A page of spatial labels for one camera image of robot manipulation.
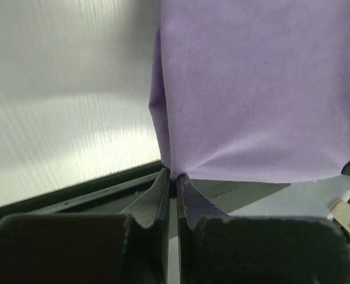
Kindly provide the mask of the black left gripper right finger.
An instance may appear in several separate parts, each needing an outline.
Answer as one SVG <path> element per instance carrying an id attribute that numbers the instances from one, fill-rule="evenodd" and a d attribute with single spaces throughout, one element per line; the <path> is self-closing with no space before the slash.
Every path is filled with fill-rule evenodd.
<path id="1" fill-rule="evenodd" d="M 187 174 L 176 180 L 181 283 L 223 283 L 219 257 L 227 251 L 230 218 L 206 198 Z"/>

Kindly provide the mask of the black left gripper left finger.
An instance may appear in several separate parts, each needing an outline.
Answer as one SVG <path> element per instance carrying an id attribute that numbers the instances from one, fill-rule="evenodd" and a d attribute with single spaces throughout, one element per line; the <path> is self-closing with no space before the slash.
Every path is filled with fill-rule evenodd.
<path id="1" fill-rule="evenodd" d="M 121 283 L 168 280 L 170 183 L 164 168 L 152 186 L 120 212 L 127 217 Z"/>

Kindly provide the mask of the purple t-shirt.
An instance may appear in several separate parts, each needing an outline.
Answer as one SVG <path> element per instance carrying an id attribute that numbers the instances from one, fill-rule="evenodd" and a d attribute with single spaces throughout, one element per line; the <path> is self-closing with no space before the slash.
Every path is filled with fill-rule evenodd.
<path id="1" fill-rule="evenodd" d="M 149 109 L 172 179 L 340 175 L 350 1 L 162 1 Z"/>

